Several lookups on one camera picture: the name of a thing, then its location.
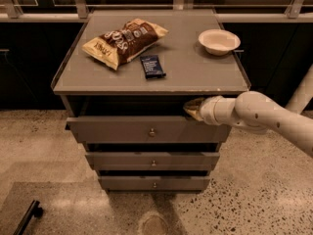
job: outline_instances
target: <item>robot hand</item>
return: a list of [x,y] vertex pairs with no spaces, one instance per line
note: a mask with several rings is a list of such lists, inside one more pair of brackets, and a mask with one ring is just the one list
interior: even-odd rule
[[292,113],[259,92],[244,92],[238,98],[196,99],[184,109],[207,124],[228,124],[258,134],[272,129],[313,157],[313,119]]

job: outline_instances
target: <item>gray drawer unit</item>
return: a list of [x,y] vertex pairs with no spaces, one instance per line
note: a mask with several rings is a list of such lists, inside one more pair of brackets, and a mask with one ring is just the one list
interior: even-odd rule
[[[169,30],[145,55],[158,55],[163,79],[146,80],[139,58],[112,70],[81,50],[135,18]],[[232,53],[213,57],[201,32],[220,28],[210,10],[96,10],[52,83],[69,126],[106,191],[202,191],[231,128],[187,116],[186,102],[249,90]]]
[[95,170],[208,170],[217,152],[91,152],[86,159]]
[[79,143],[218,143],[230,131],[185,117],[69,117]]
[[208,185],[205,176],[100,176],[106,191],[202,191]]

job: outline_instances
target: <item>black pole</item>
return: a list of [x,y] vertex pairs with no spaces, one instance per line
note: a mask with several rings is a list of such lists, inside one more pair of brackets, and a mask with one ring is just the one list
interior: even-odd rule
[[32,216],[35,217],[41,217],[43,210],[42,208],[39,208],[39,201],[32,201],[31,205],[29,206],[27,212],[23,216],[18,228],[16,229],[14,235],[22,235],[25,229],[28,226],[28,223],[30,222]]

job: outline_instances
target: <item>gray tabletop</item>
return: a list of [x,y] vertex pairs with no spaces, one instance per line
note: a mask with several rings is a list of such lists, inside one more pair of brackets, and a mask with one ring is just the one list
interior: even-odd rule
[[[120,29],[135,18],[169,32],[141,54],[158,55],[166,78],[146,80],[140,59],[117,71],[90,57],[81,46],[105,32]],[[54,92],[63,95],[109,94],[238,94],[248,85],[232,54],[215,57],[198,42],[201,32],[220,28],[209,10],[95,11],[81,35]]]

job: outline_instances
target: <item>speckled floor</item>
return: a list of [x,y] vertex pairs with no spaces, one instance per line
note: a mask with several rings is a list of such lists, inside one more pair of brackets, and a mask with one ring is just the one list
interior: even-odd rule
[[0,112],[0,234],[313,234],[313,158],[270,131],[233,129],[198,194],[102,191],[64,111]]

